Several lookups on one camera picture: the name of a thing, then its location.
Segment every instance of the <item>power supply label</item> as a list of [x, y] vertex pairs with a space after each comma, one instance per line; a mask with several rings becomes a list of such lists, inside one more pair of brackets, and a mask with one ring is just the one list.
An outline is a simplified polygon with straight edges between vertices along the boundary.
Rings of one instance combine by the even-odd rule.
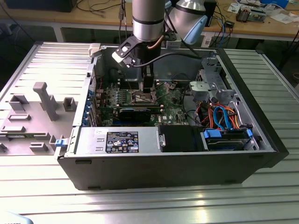
[[107, 132], [106, 153], [138, 152], [138, 132]]

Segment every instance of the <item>red cable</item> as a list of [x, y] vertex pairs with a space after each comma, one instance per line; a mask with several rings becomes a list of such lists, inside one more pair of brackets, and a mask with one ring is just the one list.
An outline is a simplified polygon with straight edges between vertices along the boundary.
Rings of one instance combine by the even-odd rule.
[[102, 83], [103, 83], [103, 82], [102, 82], [102, 78], [101, 78], [101, 84], [100, 84], [99, 90], [100, 90], [100, 89], [101, 89], [101, 87], [102, 87]]

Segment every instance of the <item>black cable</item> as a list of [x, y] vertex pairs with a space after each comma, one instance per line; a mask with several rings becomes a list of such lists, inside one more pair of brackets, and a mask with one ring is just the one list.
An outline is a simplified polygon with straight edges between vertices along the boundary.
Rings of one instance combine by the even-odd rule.
[[128, 34], [127, 34], [127, 12], [126, 12], [126, 1], [125, 0], [121, 0], [122, 2], [122, 8], [123, 8], [123, 12], [124, 12], [124, 16], [125, 16], [125, 31], [126, 31], [126, 39], [128, 38]]
[[297, 41], [296, 44], [292, 47], [292, 44], [295, 42], [298, 34], [299, 34], [299, 30], [298, 30], [296, 36], [294, 37], [294, 39], [293, 39], [290, 47], [286, 51], [284, 57], [281, 59], [281, 62], [280, 62], [279, 67], [278, 67], [278, 69], [280, 71], [283, 69], [283, 67], [285, 66], [285, 64], [287, 63], [287, 61], [290, 59], [290, 57], [292, 56], [292, 53], [295, 52], [297, 50], [297, 48], [299, 47], [299, 41]]
[[228, 38], [228, 39], [227, 39], [226, 41], [223, 41], [222, 44], [225, 44], [226, 42], [229, 42], [229, 41], [230, 41], [230, 36], [231, 36], [231, 34], [232, 34], [234, 28], [232, 28], [232, 29], [231, 29], [231, 28], [228, 28], [228, 29], [229, 29], [229, 34], [228, 34], [226, 37], [224, 37], [223, 40], [225, 40], [225, 39], [227, 39], [227, 38]]
[[166, 53], [166, 54], [160, 55], [159, 57], [156, 57], [156, 58], [154, 58], [153, 60], [151, 60], [151, 61], [149, 61], [149, 62], [147, 62], [147, 63], [140, 64], [140, 65], [132, 65], [132, 67], [133, 67], [133, 68], [142, 68], [142, 67], [148, 66], [148, 65], [154, 63], [155, 61], [158, 61], [158, 60], [160, 60], [161, 58], [164, 58], [164, 57], [169, 56], [169, 55], [181, 55], [181, 56], [185, 56], [185, 57], [189, 57], [189, 58], [201, 59], [201, 57], [193, 56], [193, 55], [189, 55], [189, 54], [186, 54], [186, 53], [181, 53], [181, 52], [170, 52], [170, 53]]
[[120, 21], [120, 25], [118, 27], [118, 38], [119, 38], [120, 44], [121, 44], [121, 21]]
[[[169, 13], [168, 13], [167, 9], [165, 9], [165, 14], [166, 14], [166, 16], [167, 16], [167, 19], [168, 19], [168, 21], [169, 21], [169, 23], [170, 23], [170, 25], [171, 25], [173, 31], [174, 31], [175, 33], [178, 33], [177, 30], [176, 30], [176, 28], [174, 27], [174, 25], [173, 25], [171, 19], [170, 19], [170, 16], [169, 16]], [[192, 47], [190, 47], [190, 46], [189, 46], [183, 39], [182, 39], [182, 43], [183, 43], [183, 45], [185, 45], [190, 51], [192, 51], [192, 53], [194, 53], [196, 56], [199, 56], [199, 54], [198, 54]]]
[[200, 124], [197, 120], [195, 120], [193, 117], [191, 117], [191, 116], [188, 114], [188, 112], [190, 112], [190, 111], [192, 111], [192, 110], [189, 110], [188, 112], [186, 112], [186, 109], [185, 109], [185, 106], [184, 106], [184, 99], [185, 99], [185, 95], [186, 95], [186, 92], [187, 92], [188, 87], [189, 87], [189, 84], [186, 86], [185, 92], [184, 92], [184, 94], [183, 94], [183, 98], [182, 98], [182, 108], [183, 108], [184, 113], [187, 115], [187, 117], [189, 117], [189, 118], [190, 118], [191, 120], [193, 120], [196, 124], [199, 124], [199, 125], [201, 126], [201, 124]]
[[[221, 16], [221, 18], [220, 17], [214, 17], [214, 16], [213, 16], [213, 18], [216, 18], [217, 20], [220, 19], [222, 21], [222, 23], [223, 23], [224, 28], [225, 28], [225, 23], [226, 23], [225, 16], [222, 14], [221, 9], [219, 8], [218, 4], [216, 4], [216, 7], [218, 8], [219, 12], [214, 12], [214, 13], [219, 14]], [[220, 29], [220, 31], [219, 31], [216, 39], [213, 40], [213, 43], [211, 44], [211, 46], [213, 46], [213, 44], [215, 44], [215, 47], [216, 47], [216, 45], [217, 45], [217, 39], [218, 39], [220, 33], [222, 33], [222, 32], [223, 31], [222, 31], [222, 26], [221, 26], [221, 29]]]
[[14, 21], [15, 24], [17, 24], [21, 30], [23, 30], [23, 32], [33, 41], [35, 42], [35, 40], [26, 32], [26, 30], [23, 29], [23, 27], [13, 18], [10, 16], [10, 14], [6, 11], [6, 9], [3, 7], [3, 5], [0, 3], [0, 7], [3, 9], [3, 11], [5, 12], [5, 14], [12, 20]]
[[[10, 44], [11, 46], [18, 47], [18, 48], [20, 48], [20, 49], [26, 51], [26, 53], [29, 52], [27, 49], [23, 48], [22, 46], [20, 46], [20, 45], [18, 45], [18, 44], [13, 44], [13, 43], [10, 42], [9, 37], [12, 36], [13, 34], [11, 34], [11, 35], [7, 35], [1, 27], [0, 27], [0, 30], [2, 31], [2, 33], [3, 33], [4, 35], [6, 35], [5, 38], [7, 38], [8, 42], [9, 42], [9, 44]], [[16, 52], [17, 52], [19, 55], [21, 55], [22, 57], [24, 57], [24, 55], [22, 55], [22, 54], [21, 54], [20, 52], [18, 52], [17, 50], [16, 50]]]
[[220, 31], [219, 31], [217, 37], [216, 37], [215, 40], [213, 40], [213, 42], [210, 44], [211, 46], [213, 46], [213, 44], [215, 43], [215, 47], [216, 47], [216, 45], [217, 45], [217, 39], [218, 39], [220, 33], [222, 33], [222, 26], [221, 26], [221, 29], [220, 29]]
[[291, 49], [291, 47], [292, 47], [293, 43], [295, 42], [295, 40], [296, 40], [296, 38], [297, 38], [298, 34], [299, 34], [299, 29], [298, 29], [298, 31], [297, 31], [297, 34], [296, 34], [296, 36], [294, 37], [293, 41], [291, 42], [290, 46], [288, 47], [288, 49], [287, 49], [286, 51], [288, 51], [288, 50], [290, 50], [290, 49]]
[[116, 4], [116, 5], [113, 5], [113, 6], [106, 7], [106, 8], [97, 9], [97, 10], [86, 10], [86, 9], [83, 9], [83, 8], [80, 8], [80, 7], [79, 7], [79, 4], [80, 4], [81, 2], [83, 2], [83, 1], [84, 1], [84, 0], [80, 0], [80, 1], [77, 3], [76, 7], [77, 7], [78, 9], [82, 10], [82, 11], [85, 11], [85, 12], [98, 12], [98, 11], [106, 10], [106, 9], [109, 9], [109, 8], [112, 8], [112, 7], [120, 6], [120, 5], [121, 5], [121, 3], [120, 3], [120, 4]]
[[183, 75], [183, 76], [185, 76], [190, 82], [192, 81], [185, 73], [177, 73], [177, 74], [175, 74], [173, 77], [172, 77], [172, 81], [174, 80], [174, 78], [176, 77], [176, 76], [178, 76], [178, 75]]

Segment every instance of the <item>connector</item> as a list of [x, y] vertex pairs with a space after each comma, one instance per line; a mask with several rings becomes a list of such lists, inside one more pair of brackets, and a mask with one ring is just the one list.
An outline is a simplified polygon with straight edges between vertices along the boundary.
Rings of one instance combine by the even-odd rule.
[[123, 21], [124, 11], [123, 11], [122, 6], [120, 6], [120, 10], [119, 10], [119, 13], [118, 13], [118, 18], [119, 18], [120, 21]]

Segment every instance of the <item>blue latch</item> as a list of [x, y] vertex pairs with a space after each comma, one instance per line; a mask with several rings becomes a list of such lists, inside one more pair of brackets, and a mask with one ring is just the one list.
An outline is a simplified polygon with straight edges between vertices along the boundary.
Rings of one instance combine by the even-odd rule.
[[252, 134], [252, 131], [250, 129], [247, 129], [247, 135], [249, 136], [249, 138], [251, 139], [253, 134]]
[[55, 142], [56, 147], [65, 147], [68, 145], [68, 139], [57, 139]]
[[221, 132], [219, 130], [215, 130], [215, 129], [206, 129], [204, 131], [204, 137], [205, 137], [205, 139], [221, 138]]

